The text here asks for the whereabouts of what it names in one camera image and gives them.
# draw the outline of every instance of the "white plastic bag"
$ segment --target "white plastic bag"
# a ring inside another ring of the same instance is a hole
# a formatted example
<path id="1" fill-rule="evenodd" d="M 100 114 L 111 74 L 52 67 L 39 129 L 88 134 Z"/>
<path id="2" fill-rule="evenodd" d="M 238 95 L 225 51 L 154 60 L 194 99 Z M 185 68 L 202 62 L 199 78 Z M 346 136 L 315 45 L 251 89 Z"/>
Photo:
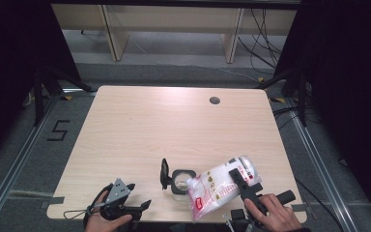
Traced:
<path id="1" fill-rule="evenodd" d="M 247 156 L 230 159 L 209 171 L 187 181 L 193 220 L 212 212 L 240 194 L 229 171 L 237 168 L 247 184 L 261 182 L 257 170 Z"/>

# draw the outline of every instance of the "gray floor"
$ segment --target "gray floor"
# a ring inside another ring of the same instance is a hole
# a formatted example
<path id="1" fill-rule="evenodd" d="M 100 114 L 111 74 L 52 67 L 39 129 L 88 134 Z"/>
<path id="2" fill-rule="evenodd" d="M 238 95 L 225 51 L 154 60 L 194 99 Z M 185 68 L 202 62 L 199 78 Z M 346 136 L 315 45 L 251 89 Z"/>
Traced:
<path id="1" fill-rule="evenodd" d="M 253 65 L 261 71 L 270 67 L 257 58 L 250 59 L 250 55 L 244 51 L 239 43 L 233 64 L 227 64 L 219 35 L 212 34 L 183 34 L 183 33 L 132 33 L 129 37 L 123 58 L 119 62 L 111 60 L 110 51 L 104 33 L 98 31 L 85 31 L 81 35 L 79 31 L 64 31 L 68 44 L 71 48 L 74 61 L 82 73 L 84 81 L 91 85 L 110 84 L 116 81 L 115 73 L 125 72 L 127 68 L 137 69 L 136 73 L 144 73 L 153 70 L 156 78 L 165 78 L 165 83 L 176 84 L 175 75 L 179 68 L 189 70 L 189 78 L 198 82 L 202 79 L 224 79 L 226 85 L 230 85 L 230 78 L 236 81 L 233 86 L 238 88 L 251 88 L 257 85 L 259 76 L 269 78 L 269 75 L 257 73 L 251 69 Z M 242 40 L 248 45 L 253 45 L 250 35 L 242 36 Z M 270 37 L 272 43 L 282 48 L 285 37 Z M 270 54 L 265 49 L 255 50 L 271 62 Z M 124 84 L 136 82 L 135 76 L 129 80 L 124 77 L 119 79 Z M 277 83 L 268 90 L 270 98 L 280 98 L 279 90 L 282 83 Z M 43 128 L 34 152 L 23 166 L 8 200 L 0 212 L 0 231 L 79 231 L 81 221 L 51 220 L 45 217 L 45 203 L 56 189 L 56 183 L 60 179 L 64 165 L 66 164 L 74 141 L 84 122 L 93 96 L 81 95 L 72 97 L 70 101 L 59 101 L 53 112 L 48 116 L 47 123 Z M 272 102 L 273 110 L 286 107 L 286 103 Z M 312 135 L 316 148 L 328 168 L 328 172 L 343 197 L 352 220 L 358 231 L 371 231 L 371 205 L 357 184 L 350 170 L 338 162 L 340 155 L 328 138 L 327 132 L 319 122 L 318 116 L 313 111 L 307 111 L 308 131 Z M 308 151 L 301 142 L 300 135 L 295 126 L 293 115 L 285 113 L 276 119 L 280 127 L 281 138 L 290 159 L 294 175 L 311 189 L 321 201 L 335 214 L 329 197 L 326 194 L 321 179 L 315 170 Z M 47 138 L 56 136 L 51 133 L 57 120 L 68 119 L 70 124 L 63 127 L 68 129 L 68 136 L 62 145 L 47 141 Z M 4 180 L 17 153 L 22 148 L 22 142 L 32 130 L 34 120 L 33 104 L 26 106 L 19 115 L 12 131 L 8 134 L 5 146 L 0 150 L 0 184 Z M 339 231 L 338 226 L 320 204 L 300 186 L 302 199 L 309 201 L 314 215 L 308 214 L 306 226 L 312 231 Z"/>

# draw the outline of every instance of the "light wood tabletop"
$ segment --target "light wood tabletop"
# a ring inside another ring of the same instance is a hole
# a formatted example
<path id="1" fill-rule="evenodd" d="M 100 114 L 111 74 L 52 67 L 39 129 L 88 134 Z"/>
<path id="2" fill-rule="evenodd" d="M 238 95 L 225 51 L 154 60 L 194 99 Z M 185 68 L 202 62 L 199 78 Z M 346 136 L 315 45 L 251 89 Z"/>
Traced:
<path id="1" fill-rule="evenodd" d="M 175 169 L 198 175 L 239 156 L 257 168 L 264 188 L 259 193 L 290 189 L 297 198 L 290 204 L 302 204 L 263 90 L 102 86 L 54 193 L 64 202 L 50 205 L 47 215 L 64 218 L 65 211 L 86 209 L 121 178 L 135 184 L 127 206 L 152 200 L 142 221 L 191 222 L 188 198 L 162 190 L 161 160 L 167 159 L 170 176 Z M 234 209 L 243 209 L 239 197 L 201 221 L 225 222 L 223 215 Z M 296 214 L 306 221 L 306 212 Z"/>

